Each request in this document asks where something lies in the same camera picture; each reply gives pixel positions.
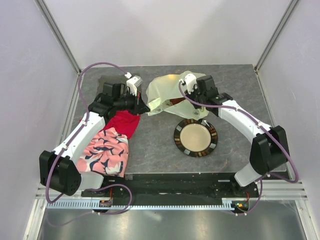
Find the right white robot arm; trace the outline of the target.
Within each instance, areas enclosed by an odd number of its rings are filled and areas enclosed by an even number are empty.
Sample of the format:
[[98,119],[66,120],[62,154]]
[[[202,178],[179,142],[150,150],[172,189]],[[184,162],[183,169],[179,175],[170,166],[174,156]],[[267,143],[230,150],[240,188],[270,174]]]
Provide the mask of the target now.
[[272,127],[245,111],[227,93],[219,93],[210,75],[185,78],[187,95],[195,108],[204,107],[218,118],[225,120],[251,144],[249,163],[234,174],[229,191],[235,197],[247,191],[247,185],[286,164],[289,147],[285,130]]

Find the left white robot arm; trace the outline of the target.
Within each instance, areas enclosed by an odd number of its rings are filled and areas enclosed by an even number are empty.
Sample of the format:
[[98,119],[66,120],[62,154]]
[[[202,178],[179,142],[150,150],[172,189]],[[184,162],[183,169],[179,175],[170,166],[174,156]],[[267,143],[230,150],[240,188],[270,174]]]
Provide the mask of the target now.
[[133,76],[126,83],[108,83],[103,91],[88,106],[82,120],[72,133],[54,150],[43,151],[39,156],[40,183],[49,190],[72,196],[78,190],[92,189],[99,197],[106,196],[110,185],[100,173],[77,170],[76,163],[93,137],[113,118],[118,111],[141,115],[150,111],[138,90],[142,83]]

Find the green avocado print plastic bag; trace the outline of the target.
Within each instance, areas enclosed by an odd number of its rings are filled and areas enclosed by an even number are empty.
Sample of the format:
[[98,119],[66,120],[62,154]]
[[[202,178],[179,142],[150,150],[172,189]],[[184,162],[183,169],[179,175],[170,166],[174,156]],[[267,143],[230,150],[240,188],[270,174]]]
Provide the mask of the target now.
[[148,85],[146,90],[147,106],[150,111],[148,116],[154,116],[162,112],[167,112],[180,116],[185,119],[203,119],[208,114],[204,107],[194,108],[194,106],[186,100],[179,90],[179,80],[188,74],[195,77],[203,77],[203,73],[185,71],[181,74],[167,74],[154,78]]

